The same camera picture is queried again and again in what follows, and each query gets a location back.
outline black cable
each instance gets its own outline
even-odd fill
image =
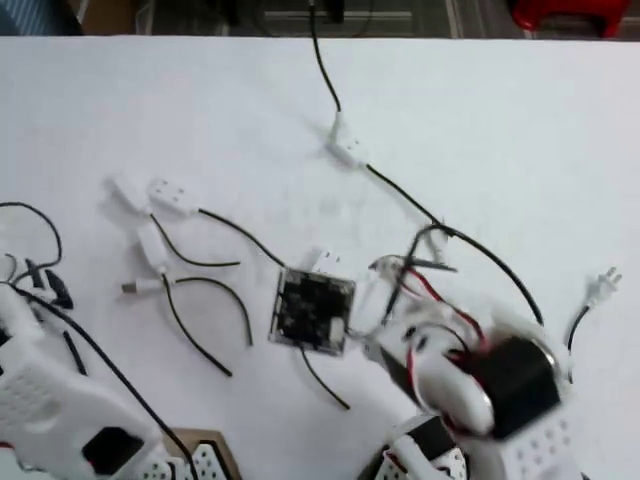
[[[5,282],[10,282],[13,276],[18,271],[18,259],[10,253],[5,253],[4,256],[11,259],[11,273],[7,275],[7,278],[4,279]]]
[[[218,367],[222,371],[222,373],[224,373],[227,377],[233,376],[233,374],[227,367],[222,365],[222,363],[220,363],[213,355],[207,352],[198,342],[196,342],[196,340],[189,333],[189,330],[187,330],[184,324],[182,323],[182,319],[180,318],[180,315],[178,315],[176,306],[173,303],[173,295],[171,295],[171,286],[169,285],[169,280],[167,280],[166,275],[162,275],[162,284],[164,285],[164,289],[167,292],[167,299],[169,300],[169,306],[171,307],[171,312],[173,313],[173,317],[176,319],[176,322],[178,322],[178,325],[180,326],[182,333],[184,333],[184,336],[187,337],[189,342],[191,342],[191,345],[193,345],[195,349],[198,350],[198,352],[200,352],[204,358],[206,358],[211,363],[213,363],[216,367]]]
[[[84,362],[82,361],[82,357],[80,356],[78,347],[76,347],[76,344],[74,343],[73,338],[71,338],[71,335],[69,335],[69,332],[67,332],[66,330],[62,332],[62,338],[64,338],[64,342],[67,344],[67,348],[69,349],[69,352],[71,352],[71,356],[73,357],[73,361],[76,364],[76,369],[78,370],[78,373],[80,375],[84,375],[85,377],[88,376],[87,368],[85,367]]]
[[[500,269],[507,274],[507,276],[513,281],[513,283],[515,283],[516,287],[518,287],[518,290],[520,290],[520,293],[522,293],[522,295],[525,297],[527,303],[529,304],[529,307],[531,308],[531,311],[533,312],[533,315],[536,321],[540,325],[544,325],[544,319],[542,317],[542,313],[540,312],[540,308],[538,308],[538,305],[536,304],[536,301],[533,299],[533,296],[531,295],[531,293],[529,293],[529,290],[527,290],[527,287],[525,287],[524,283],[522,283],[522,281],[513,272],[513,270],[511,270],[511,268],[509,268],[509,266],[504,261],[502,261],[497,255],[495,255],[493,252],[491,252],[488,248],[486,248],[482,244],[475,241],[473,238],[468,237],[464,233],[456,230],[455,228],[451,228],[443,224],[429,225],[427,227],[424,227],[416,234],[415,238],[413,239],[411,248],[409,248],[409,253],[407,253],[404,264],[402,265],[402,269],[400,270],[400,275],[398,276],[396,285],[393,289],[391,297],[389,298],[389,302],[387,303],[385,315],[382,320],[383,325],[386,325],[386,323],[388,322],[389,315],[391,314],[391,311],[393,310],[393,307],[395,306],[398,300],[398,296],[400,295],[400,290],[402,288],[404,278],[407,275],[407,271],[412,266],[411,260],[413,259],[413,255],[415,254],[416,249],[418,248],[418,242],[420,242],[420,239],[424,235],[427,235],[430,232],[435,230],[441,230],[451,237],[459,238],[463,242],[474,247],[476,250],[479,250],[480,252],[482,252],[493,263],[495,263],[498,267],[500,267]]]
[[[442,222],[440,220],[438,220],[438,218],[434,214],[432,214],[429,210],[427,210],[422,205],[420,205],[416,200],[414,200],[414,198],[411,195],[409,195],[402,187],[400,187],[400,185],[398,185],[393,180],[389,179],[388,177],[386,177],[385,175],[380,173],[378,170],[376,170],[370,164],[367,164],[367,170],[369,170],[376,177],[378,177],[380,180],[382,180],[384,183],[386,183],[391,188],[393,188],[396,192],[398,192],[400,195],[402,195],[402,197],[405,200],[407,200],[411,205],[413,205],[420,212],[422,212],[424,215],[426,215],[429,218],[429,220],[431,220],[431,222],[433,222],[433,224],[442,225]]]
[[[188,283],[188,282],[206,282],[212,285],[216,285],[226,290],[235,300],[238,302],[240,309],[242,310],[242,316],[244,318],[244,324],[247,327],[247,342],[249,346],[253,346],[253,334],[251,333],[251,322],[249,321],[249,312],[240,296],[228,285],[209,277],[185,277],[176,280],[176,283]]]
[[[589,307],[588,305],[582,307],[575,320],[573,321],[573,324],[571,325],[569,336],[567,337],[567,349],[569,350],[569,352],[571,352],[571,348],[573,347],[573,337],[578,330],[578,326],[580,325],[580,322],[582,322],[582,319],[585,317],[585,315],[589,312],[589,310],[591,310],[591,307]]]
[[[329,75],[324,68],[324,64],[322,63],[322,55],[320,55],[320,46],[318,45],[318,32],[316,32],[316,6],[313,2],[309,2],[309,29],[311,31],[311,38],[313,39],[313,49],[316,52],[316,60],[318,62],[318,67],[320,67],[320,72],[322,72],[322,77],[324,78],[329,91],[331,92],[331,96],[333,97],[333,101],[336,103],[336,110],[338,112],[342,111],[342,105],[340,104],[340,99],[338,98],[338,94],[333,88],[333,84],[329,79]]]
[[[231,220],[227,220],[226,218],[221,217],[217,213],[213,213],[213,212],[210,212],[209,210],[205,210],[204,208],[198,209],[198,212],[200,212],[202,215],[205,215],[207,217],[214,218],[214,219],[218,220],[219,222],[222,222],[225,225],[233,228],[234,230],[237,230],[238,232],[243,234],[245,237],[247,237],[249,240],[251,240],[253,243],[255,243],[256,246],[260,250],[262,250],[267,257],[269,257],[271,260],[273,260],[275,263],[277,263],[280,267],[286,268],[286,265],[282,260],[280,260],[278,257],[276,257],[273,253],[271,253],[269,251],[269,249],[267,247],[265,247],[262,243],[260,243],[260,241],[256,237],[254,237],[252,234],[247,232],[240,225],[237,225],[237,224],[233,223]]]
[[[300,345],[299,348],[300,348],[300,352],[302,353],[302,359],[304,360],[305,365],[307,366],[307,368],[311,372],[311,375],[313,375],[313,378],[316,379],[316,381],[322,386],[322,388],[324,388],[327,391],[327,393],[329,395],[331,395],[336,400],[336,402],[338,402],[342,406],[342,408],[344,408],[345,410],[351,410],[351,405],[349,405],[347,402],[342,400],[342,398],[340,398],[336,392],[331,390],[327,386],[327,384],[324,383],[322,381],[322,379],[318,376],[316,371],[313,369],[313,367],[309,363],[309,359],[307,358],[307,352],[305,351],[304,347],[302,345]]]
[[[18,275],[13,280],[14,284],[16,284],[17,282],[22,280],[24,277],[26,277],[28,275],[31,275],[31,274],[33,274],[35,272],[38,272],[38,271],[40,271],[40,270],[42,270],[44,268],[55,267],[57,264],[59,264],[62,261],[62,239],[60,238],[60,233],[58,232],[58,229],[56,228],[55,224],[51,221],[51,219],[49,217],[47,217],[44,213],[42,213],[37,208],[32,207],[28,203],[24,203],[24,202],[0,202],[0,208],[4,208],[4,207],[22,207],[22,208],[26,208],[27,210],[30,210],[31,212],[35,213],[40,218],[42,218],[47,223],[47,225],[49,225],[49,227],[51,228],[51,231],[53,232],[53,235],[56,238],[56,248],[58,250],[58,253],[56,254],[55,260],[52,260],[50,262],[44,262],[44,263],[38,264],[33,269],[31,269],[30,271],[27,270],[26,272],[21,273],[20,275]]]
[[[369,0],[369,16],[365,20],[364,25],[362,26],[360,31],[357,32],[355,35],[353,35],[351,38],[364,37],[364,35],[369,31],[369,28],[371,27],[371,22],[373,21],[373,11],[375,9],[376,9],[375,0]]]
[[[93,350],[98,354],[98,356],[107,365],[107,367],[109,367],[109,369],[114,373],[114,375],[118,377],[118,380],[122,382],[122,384],[127,388],[127,390],[131,392],[131,395],[133,395],[135,399],[138,401],[138,403],[142,405],[142,408],[144,408],[144,410],[149,414],[149,416],[151,416],[151,418],[153,418],[153,420],[158,424],[160,429],[167,435],[167,437],[169,437],[173,441],[173,443],[176,444],[178,449],[184,455],[186,462],[189,464],[189,469],[191,470],[192,477],[198,478],[198,471],[196,470],[196,466],[193,463],[193,458],[191,457],[191,454],[189,453],[189,450],[187,449],[187,447],[184,445],[184,443],[182,443],[180,438],[178,438],[178,436],[173,432],[173,430],[171,430],[171,428],[151,408],[151,406],[146,402],[146,400],[142,397],[142,395],[140,395],[140,393],[135,389],[135,387],[131,384],[131,382],[129,382],[127,377],[125,377],[124,374],[120,371],[120,369],[116,367],[116,365],[113,363],[111,358],[109,358],[109,356],[104,352],[104,350],[100,348],[100,346],[96,343],[96,341],[93,338],[91,338],[91,336],[80,325],[78,325],[74,319],[72,319],[66,313],[58,310],[52,305],[49,305],[46,301],[36,297],[35,295],[32,295],[29,292],[26,292],[16,286],[13,286],[13,288],[16,292],[18,292],[23,297],[28,298],[30,301],[37,303],[41,307],[45,308],[46,310],[54,314],[56,317],[58,317],[60,320],[66,323],[70,328],[72,328],[76,333],[78,333],[78,335],[80,335],[91,346],[91,348],[93,348]]]
[[[151,217],[151,220],[153,220],[153,223],[156,224],[156,227],[158,227],[158,230],[160,231],[160,234],[162,235],[162,237],[164,238],[165,242],[167,242],[167,245],[169,245],[169,248],[171,249],[171,251],[173,253],[176,254],[176,256],[182,260],[183,262],[186,262],[190,265],[195,265],[196,267],[235,267],[236,265],[240,265],[240,262],[222,262],[222,263],[207,263],[207,262],[198,262],[197,260],[192,260],[190,258],[185,257],[182,253],[180,253],[178,251],[178,249],[175,247],[175,245],[173,244],[173,242],[171,241],[171,239],[169,238],[169,235],[167,234],[167,232],[165,231],[165,229],[162,227],[162,225],[160,224],[160,222],[158,221],[158,219],[155,217],[155,215],[152,213],[149,215]]]

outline cable end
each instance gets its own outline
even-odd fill
[[[611,267],[604,275],[598,275],[596,281],[590,286],[587,293],[585,306],[593,308],[611,297],[618,290],[618,283],[622,280],[622,274],[616,267]]]
[[[120,288],[122,289],[122,293],[138,293],[138,288],[136,287],[135,282],[123,283]]]

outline floor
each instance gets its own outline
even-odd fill
[[[327,37],[511,38],[596,40],[596,19],[554,16],[536,32],[520,29],[515,0],[345,0],[345,23],[319,22]],[[221,21],[223,0],[156,0],[156,35],[306,36],[304,0],[237,0],[240,22]],[[618,40],[640,40],[640,0],[632,0]]]

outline black circuit board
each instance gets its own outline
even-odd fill
[[[344,352],[355,282],[288,269],[280,276],[269,339],[329,355]]]

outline white tabletop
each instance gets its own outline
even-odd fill
[[[327,40],[322,49],[372,163],[502,256],[554,335],[588,276],[622,269],[621,291],[576,337],[585,419],[576,455],[594,480],[633,478],[640,45]],[[163,215],[189,254],[243,262],[212,274],[247,303],[252,349],[224,294],[176,294],[186,323],[234,371],[224,378],[180,336],[161,294],[120,298],[121,282],[149,272],[131,235],[140,220],[104,180],[166,176],[290,264],[330,246],[359,272],[404,252],[423,220],[366,174],[336,167],[323,149],[332,120],[307,40],[0,40],[2,198],[55,220],[77,319],[168,423],[221,430],[247,479],[354,478],[415,408],[357,350],[312,357],[353,405],[337,408],[296,351],[267,341],[277,268],[220,224]],[[7,248],[53,254],[44,227],[2,212],[9,218]],[[527,313],[486,260],[455,242],[448,253],[468,282]],[[97,359],[90,369],[124,392]]]

